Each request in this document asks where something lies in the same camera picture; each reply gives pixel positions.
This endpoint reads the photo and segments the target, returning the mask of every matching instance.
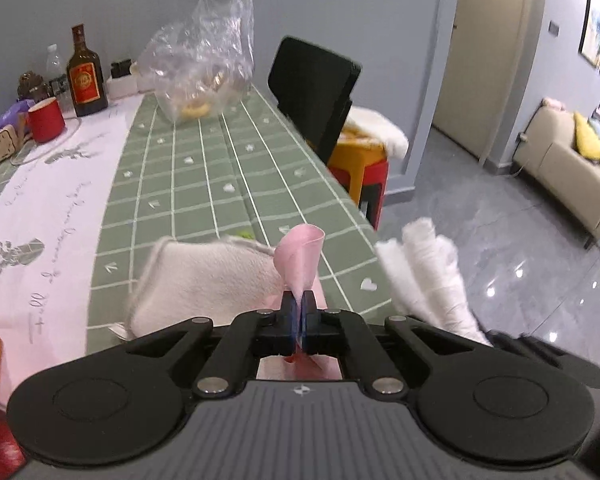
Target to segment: brown glass bottle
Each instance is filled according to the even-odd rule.
[[[82,117],[104,110],[109,103],[104,91],[100,58],[84,43],[84,25],[76,25],[71,31],[74,34],[74,55],[66,66],[66,76],[75,114]]]

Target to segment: picture frame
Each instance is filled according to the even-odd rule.
[[[600,0],[587,0],[580,53],[595,69],[600,69]]]

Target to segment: door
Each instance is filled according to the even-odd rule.
[[[509,97],[524,0],[458,0],[434,126],[480,157]]]

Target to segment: sofa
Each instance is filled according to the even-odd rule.
[[[600,239],[600,165],[574,149],[573,114],[538,110],[514,156],[516,164],[562,202],[596,239]]]

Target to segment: red plastic stool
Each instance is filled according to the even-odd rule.
[[[345,170],[339,168],[329,168],[331,174],[349,192],[349,183],[351,177]],[[380,213],[382,211],[382,202],[384,201],[384,190],[386,188],[386,180],[389,175],[389,161],[381,160],[371,166],[365,168],[365,176],[362,180],[362,193],[360,194],[360,202],[358,207],[363,202],[366,206],[366,219],[369,223],[378,230],[380,224]]]

